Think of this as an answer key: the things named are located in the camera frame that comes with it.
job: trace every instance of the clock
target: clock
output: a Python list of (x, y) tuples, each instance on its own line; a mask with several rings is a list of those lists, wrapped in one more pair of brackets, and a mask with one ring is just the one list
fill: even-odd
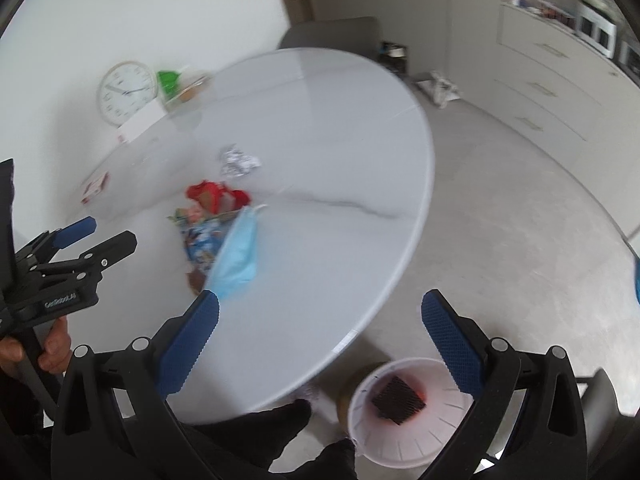
[(98, 87), (98, 108), (113, 126), (122, 126), (158, 95), (158, 81), (152, 70), (137, 61), (125, 61), (111, 68)]

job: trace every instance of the light blue face mask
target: light blue face mask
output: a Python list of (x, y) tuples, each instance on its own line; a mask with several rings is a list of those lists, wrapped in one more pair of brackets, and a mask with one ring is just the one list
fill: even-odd
[(257, 220), (253, 207), (243, 207), (226, 234), (204, 288), (219, 300), (255, 278)]

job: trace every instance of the person's leg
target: person's leg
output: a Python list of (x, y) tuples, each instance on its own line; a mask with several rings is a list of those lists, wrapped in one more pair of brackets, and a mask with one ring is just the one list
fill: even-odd
[(311, 462), (291, 473), (284, 473), (287, 480), (357, 480), (355, 471), (355, 446), (348, 438), (331, 444)]
[(238, 458), (268, 470), (310, 418), (309, 403), (296, 400), (268, 412), (249, 413), (194, 428)]

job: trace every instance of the gold drawer handle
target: gold drawer handle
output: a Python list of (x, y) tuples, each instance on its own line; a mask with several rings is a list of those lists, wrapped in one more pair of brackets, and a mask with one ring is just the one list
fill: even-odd
[(553, 54), (556, 57), (566, 57), (568, 58), (569, 56), (567, 56), (567, 54), (565, 54), (564, 52), (560, 52), (558, 49), (553, 48), (551, 45), (549, 45), (548, 43), (535, 43), (536, 46), (540, 47), (543, 50), (546, 50), (547, 52)]
[(546, 95), (547, 97), (558, 97), (558, 94), (556, 94), (555, 92), (553, 92), (552, 90), (549, 90), (549, 88), (542, 86), (540, 83), (532, 83), (529, 82), (527, 83), (529, 86), (531, 86), (532, 88), (535, 88), (538, 92), (543, 93), (544, 95)]
[(532, 130), (535, 130), (537, 132), (543, 131), (543, 128), (540, 128), (540, 126), (538, 126), (536, 123), (532, 123), (526, 117), (516, 117), (516, 119), (519, 120), (521, 123), (525, 123)]

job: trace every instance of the gray concrete floor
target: gray concrete floor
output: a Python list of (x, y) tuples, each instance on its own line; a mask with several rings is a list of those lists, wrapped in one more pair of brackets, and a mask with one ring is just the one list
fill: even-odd
[[(361, 366), (437, 353), (417, 315), (439, 288), (462, 316), (516, 349), (563, 346), (576, 375), (603, 367), (620, 409), (640, 405), (640, 306), (634, 256), (600, 205), (551, 158), (509, 127), (462, 102), (423, 103), (436, 179), (422, 239), (370, 326), (317, 379), (318, 413), (272, 470), (311, 460), (337, 438), (332, 399)], [(417, 478), (357, 459), (362, 480)]]

